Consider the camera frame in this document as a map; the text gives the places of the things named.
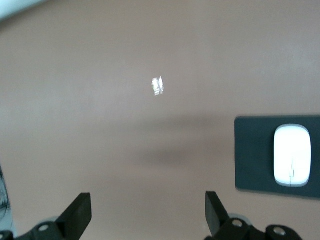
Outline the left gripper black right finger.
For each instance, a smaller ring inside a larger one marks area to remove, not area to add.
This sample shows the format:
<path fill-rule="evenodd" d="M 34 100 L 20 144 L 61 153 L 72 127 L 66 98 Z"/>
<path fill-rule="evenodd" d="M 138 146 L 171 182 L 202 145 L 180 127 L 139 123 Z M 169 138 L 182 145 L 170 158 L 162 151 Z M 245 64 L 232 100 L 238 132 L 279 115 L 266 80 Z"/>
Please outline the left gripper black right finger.
<path fill-rule="evenodd" d="M 284 225 L 269 225 L 265 231 L 256 229 L 239 217 L 230 217 L 217 193 L 205 193 L 205 218 L 210 236 L 207 240 L 300 240 L 300 235 Z"/>

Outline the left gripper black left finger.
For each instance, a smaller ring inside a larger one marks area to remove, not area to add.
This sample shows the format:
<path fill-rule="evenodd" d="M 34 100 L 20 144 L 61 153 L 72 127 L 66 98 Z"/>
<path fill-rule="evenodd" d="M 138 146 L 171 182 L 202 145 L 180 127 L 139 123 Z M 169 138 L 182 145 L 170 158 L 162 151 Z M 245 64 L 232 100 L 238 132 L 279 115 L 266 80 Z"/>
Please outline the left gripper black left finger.
<path fill-rule="evenodd" d="M 9 230 L 0 232 L 2 240 L 79 240 L 92 220 L 90 193 L 81 193 L 55 220 L 36 225 L 29 232 L 14 237 Z"/>

